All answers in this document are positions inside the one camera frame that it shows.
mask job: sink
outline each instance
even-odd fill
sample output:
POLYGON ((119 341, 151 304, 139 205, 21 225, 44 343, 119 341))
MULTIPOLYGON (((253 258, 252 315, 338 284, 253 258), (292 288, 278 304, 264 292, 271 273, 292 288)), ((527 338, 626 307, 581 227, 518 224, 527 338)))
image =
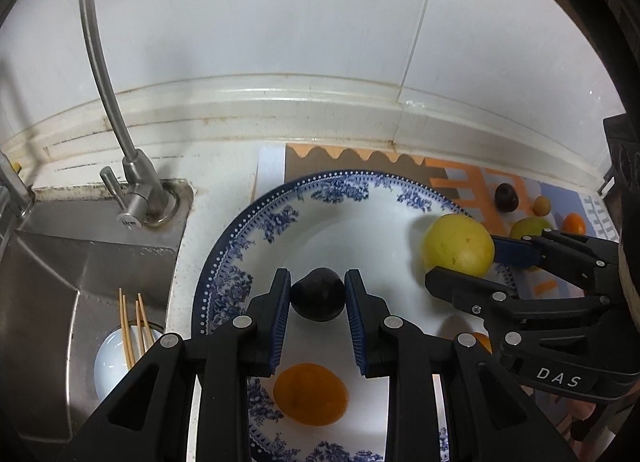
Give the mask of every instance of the sink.
POLYGON ((172 191, 175 216, 130 230, 107 200, 38 201, 6 235, 0 258, 0 406, 39 460, 58 453, 98 406, 94 360, 142 293, 150 322, 164 328, 178 248, 193 192, 172 191))

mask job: plate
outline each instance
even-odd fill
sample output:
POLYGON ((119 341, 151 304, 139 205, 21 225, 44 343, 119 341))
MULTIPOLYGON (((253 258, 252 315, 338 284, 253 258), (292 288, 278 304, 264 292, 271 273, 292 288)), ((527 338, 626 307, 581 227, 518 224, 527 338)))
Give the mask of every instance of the plate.
MULTIPOLYGON (((341 277, 359 269, 369 294, 384 298, 392 314, 425 333, 452 337, 484 331, 481 319, 456 311, 424 288, 420 240, 447 213, 464 210, 428 187, 375 171, 328 171, 281 185, 242 211, 209 254, 194 296, 192 336, 243 314, 253 296, 268 292, 278 267, 289 269, 293 282, 316 267, 329 267, 341 277)), ((503 265, 494 264, 487 278, 514 286, 503 265)), ((315 323, 290 310, 276 376, 248 382, 252 457, 257 462, 381 461, 387 401, 386 378, 360 375, 346 311, 315 323), (329 426, 303 426, 273 402, 277 375, 305 362, 326 366, 348 388, 349 408, 329 426)), ((446 458, 444 430, 441 451, 446 458)))
MULTIPOLYGON (((129 330, 133 352, 137 358, 140 352, 138 349, 138 325, 129 325, 129 330)), ((153 334, 154 340, 158 340, 162 336, 162 333, 154 328, 151 329, 151 334, 153 334)), ((94 362, 94 385, 100 402, 109 395, 128 372, 122 344, 122 329, 116 328, 98 349, 94 362)))

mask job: green fruit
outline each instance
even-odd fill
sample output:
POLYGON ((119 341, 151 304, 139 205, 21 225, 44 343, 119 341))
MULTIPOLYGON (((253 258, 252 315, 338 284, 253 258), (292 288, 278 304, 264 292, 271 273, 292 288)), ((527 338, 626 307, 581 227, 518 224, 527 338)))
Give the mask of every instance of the green fruit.
POLYGON ((509 238, 521 239, 524 235, 539 237, 544 228, 550 228, 551 224, 542 217, 526 217, 518 220, 509 233, 509 238))
POLYGON ((494 261, 494 241, 484 226, 463 214, 443 215, 429 226, 420 255, 424 268, 436 265, 482 277, 494 261))

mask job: metal faucet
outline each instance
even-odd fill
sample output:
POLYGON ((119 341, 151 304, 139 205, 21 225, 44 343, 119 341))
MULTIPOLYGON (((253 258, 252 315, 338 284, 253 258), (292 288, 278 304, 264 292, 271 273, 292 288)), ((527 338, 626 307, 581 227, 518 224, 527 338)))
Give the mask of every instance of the metal faucet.
POLYGON ((143 223, 150 225, 161 223, 172 216, 176 207, 175 197, 162 187, 158 173, 145 153, 133 146, 102 54, 98 20, 95 15, 95 0, 79 1, 87 55, 104 110, 124 153, 122 168, 129 185, 123 191, 109 166, 100 171, 100 177, 122 208, 118 215, 120 222, 129 227, 140 227, 143 223))
POLYGON ((9 207, 17 217, 23 217, 33 205, 31 191, 24 185, 22 179, 15 173, 11 161, 0 152, 0 214, 5 207, 9 207))

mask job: silver screw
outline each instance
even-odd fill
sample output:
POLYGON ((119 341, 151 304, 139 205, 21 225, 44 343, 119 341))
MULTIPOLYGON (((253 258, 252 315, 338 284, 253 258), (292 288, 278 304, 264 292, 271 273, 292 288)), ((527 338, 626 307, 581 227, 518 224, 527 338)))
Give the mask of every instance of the silver screw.
POLYGON ((400 328, 404 325, 404 321, 402 321, 402 318, 399 318, 398 316, 387 316, 385 317, 384 323, 385 326, 389 328, 400 328))
POLYGON ((458 336, 458 343, 460 343, 463 347, 472 347, 476 344, 476 338, 474 338, 471 334, 462 333, 458 336))
POLYGON ((520 341, 522 341, 522 336, 517 332, 508 332, 504 337, 504 340, 507 341, 508 344, 516 346, 520 344, 520 341))
POLYGON ((246 314, 243 314, 241 316, 236 316, 234 318, 233 324, 234 327, 236 328, 247 328, 249 325, 251 325, 253 322, 253 320, 251 319, 251 316, 247 316, 246 314))
POLYGON ((178 336, 176 334, 165 334, 160 338, 160 346, 164 348, 173 348, 178 344, 178 336))

